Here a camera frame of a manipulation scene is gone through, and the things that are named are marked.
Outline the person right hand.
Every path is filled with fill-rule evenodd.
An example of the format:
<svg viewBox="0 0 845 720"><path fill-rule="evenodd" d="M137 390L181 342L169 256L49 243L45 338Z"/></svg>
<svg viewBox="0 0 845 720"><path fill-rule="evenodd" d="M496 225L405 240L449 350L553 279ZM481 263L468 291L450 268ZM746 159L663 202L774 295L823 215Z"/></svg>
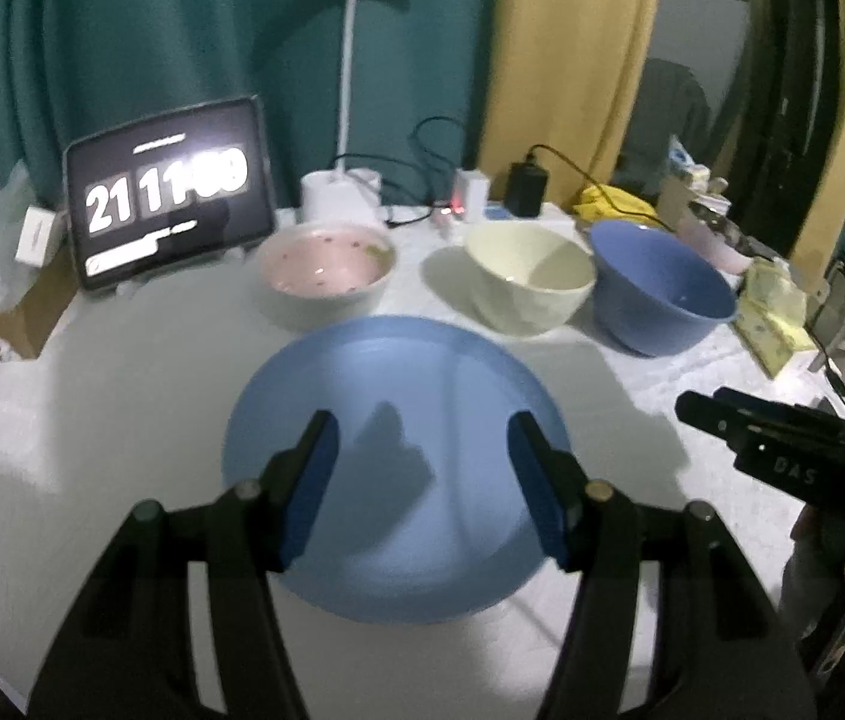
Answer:
<svg viewBox="0 0 845 720"><path fill-rule="evenodd" d="M845 589L845 520L804 505L790 538L786 590L806 610L820 610Z"/></svg>

